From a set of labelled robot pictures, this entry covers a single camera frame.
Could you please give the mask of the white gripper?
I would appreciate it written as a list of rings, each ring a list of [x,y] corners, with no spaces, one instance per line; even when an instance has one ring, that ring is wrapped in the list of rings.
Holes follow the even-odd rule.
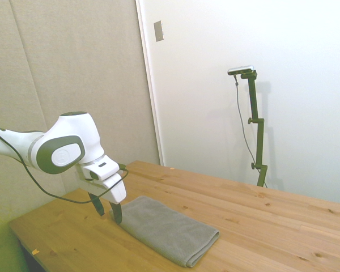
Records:
[[[122,177],[117,173],[118,167],[106,167],[99,165],[77,165],[76,171],[79,177],[79,186],[89,192],[91,203],[96,212],[103,216],[104,207],[98,196],[102,196],[110,202],[110,214],[116,224],[122,223],[122,207],[120,202],[126,198],[126,190]]]

